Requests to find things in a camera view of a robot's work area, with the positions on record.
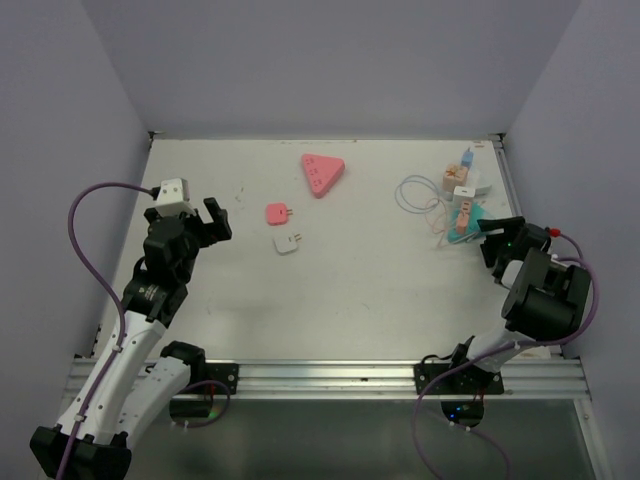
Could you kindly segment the pink plug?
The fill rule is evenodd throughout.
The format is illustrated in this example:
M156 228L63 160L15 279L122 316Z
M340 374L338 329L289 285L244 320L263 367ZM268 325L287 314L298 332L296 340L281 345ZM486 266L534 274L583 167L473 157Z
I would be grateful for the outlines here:
M269 203L265 208L266 222L270 226L280 226L288 222L293 210L283 202Z

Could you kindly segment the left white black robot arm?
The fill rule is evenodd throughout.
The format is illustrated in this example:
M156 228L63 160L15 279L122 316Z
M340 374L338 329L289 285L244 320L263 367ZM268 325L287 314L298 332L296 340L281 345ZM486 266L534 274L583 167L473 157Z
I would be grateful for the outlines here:
M144 255L124 289L109 341L56 424L38 427L31 437L30 449L48 478L122 479L135 444L174 396L232 395L210 376L204 350L188 343L169 343L151 369L143 369L188 295L199 252L232 237L226 210L213 197L204 206L208 223L198 212L145 211Z

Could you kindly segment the teal triangular socket adapter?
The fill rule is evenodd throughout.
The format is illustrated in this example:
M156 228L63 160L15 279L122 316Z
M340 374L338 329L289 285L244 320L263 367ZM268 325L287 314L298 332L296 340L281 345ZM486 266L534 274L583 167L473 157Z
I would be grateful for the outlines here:
M461 233L457 227L457 218L459 216L460 209L454 209L450 215L450 229L446 233L446 240L450 244L458 244L463 242L469 242L475 239L483 238L486 236L480 230L479 220L494 220L495 217L484 209L481 205L474 203L471 208L471 213L466 226L466 230Z

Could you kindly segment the white plug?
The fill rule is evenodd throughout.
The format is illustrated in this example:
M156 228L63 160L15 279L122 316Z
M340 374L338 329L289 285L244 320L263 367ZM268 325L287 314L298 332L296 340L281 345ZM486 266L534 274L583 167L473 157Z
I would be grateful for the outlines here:
M273 245L279 255L294 253L299 248L300 234L278 234L273 237Z

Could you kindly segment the pink triangular socket adapter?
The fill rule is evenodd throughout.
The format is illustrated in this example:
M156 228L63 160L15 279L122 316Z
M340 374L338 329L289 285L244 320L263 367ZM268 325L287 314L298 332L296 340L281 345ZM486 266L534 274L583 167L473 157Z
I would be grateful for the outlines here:
M312 195L324 197L345 171L343 159L316 154L301 156L301 165Z

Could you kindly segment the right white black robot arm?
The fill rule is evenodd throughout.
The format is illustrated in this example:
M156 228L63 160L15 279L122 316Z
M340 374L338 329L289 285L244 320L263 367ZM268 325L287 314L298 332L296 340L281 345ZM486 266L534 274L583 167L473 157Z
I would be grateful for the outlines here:
M551 254L555 239L576 241L552 227L524 217L478 221L486 235L481 253L496 283L508 289L502 323L456 347L445 369L451 389L484 388L502 366L533 348L560 345L576 337L583 324L592 275L577 257L559 260Z

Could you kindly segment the white square charger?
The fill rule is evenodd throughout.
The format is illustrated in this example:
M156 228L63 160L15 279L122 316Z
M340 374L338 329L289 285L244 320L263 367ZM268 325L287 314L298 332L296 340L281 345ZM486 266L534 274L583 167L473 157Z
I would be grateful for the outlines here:
M475 188L458 185L453 190L452 203L455 208L459 208L466 201L472 202L475 196Z

